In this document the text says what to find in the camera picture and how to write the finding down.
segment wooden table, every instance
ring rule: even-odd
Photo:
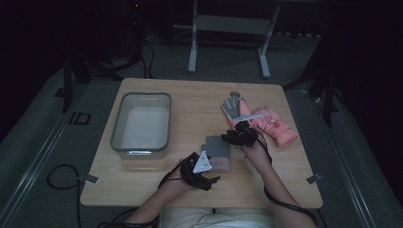
[[[167,92],[172,97],[171,123],[167,155],[161,160],[123,160],[110,146],[110,137],[122,97],[128,92]],[[279,85],[235,84],[156,79],[124,79],[106,123],[90,175],[97,184],[86,183],[81,196],[84,205],[138,206],[158,187],[163,176],[179,159],[192,152],[201,153],[205,138],[225,134],[230,125],[221,110],[221,103],[231,91],[238,91],[249,108],[271,105],[281,119],[297,131],[286,97]],[[318,208],[322,199],[301,140],[278,148],[266,135],[273,166],[291,194],[303,207]],[[263,183],[235,146],[231,148],[231,171],[205,173],[211,178],[221,176],[209,191],[195,189],[171,202],[172,207],[252,207],[270,206],[264,196]]]

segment metal frame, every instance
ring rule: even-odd
[[[266,51],[278,18],[280,6],[276,6],[271,19],[239,18],[226,16],[213,16],[198,14],[198,0],[193,1],[193,26],[192,26],[192,47],[190,49],[188,72],[196,72],[198,55],[198,30],[214,30],[224,32],[239,32],[264,35],[265,39],[258,48],[258,56],[263,78],[270,78],[270,70],[267,64]]]

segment table leg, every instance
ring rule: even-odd
[[[198,0],[193,1],[193,26],[192,26],[192,47],[190,48],[189,67],[187,71],[194,73],[196,71],[196,60],[198,57]]]
[[[278,18],[279,9],[280,9],[280,7],[276,7],[273,17],[271,19],[271,22],[269,24],[269,27],[267,28],[267,32],[265,33],[264,43],[261,47],[258,48],[260,67],[261,67],[261,73],[262,73],[263,78],[270,78],[270,70],[269,70],[269,66],[267,64],[266,51],[267,51],[267,48],[269,47],[269,42],[273,35],[273,30],[275,28],[275,23]]]

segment white tracking marker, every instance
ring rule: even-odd
[[[209,171],[213,168],[211,166],[210,161],[207,158],[207,155],[205,154],[205,151],[203,150],[201,152],[201,155],[199,156],[198,161],[196,162],[195,167],[193,168],[193,173],[202,173],[205,171]]]

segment metal stand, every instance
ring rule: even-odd
[[[332,126],[331,114],[334,110],[335,79],[343,58],[343,53],[339,50],[339,45],[334,40],[334,31],[335,28],[332,24],[317,44],[317,48],[308,61],[302,76],[282,87],[286,91],[311,79],[314,80],[308,90],[308,94],[317,99],[325,91],[323,118],[330,127]]]
[[[270,78],[270,70],[267,64],[266,51],[273,35],[275,23],[278,18],[280,6],[276,6],[271,19],[239,18],[226,16],[213,16],[198,14],[198,0],[193,1],[193,26],[192,26],[192,47],[190,49],[188,72],[196,72],[196,61],[198,55],[198,30],[213,30],[224,32],[238,32],[248,34],[264,35],[263,45],[258,48],[260,67],[263,78]]]

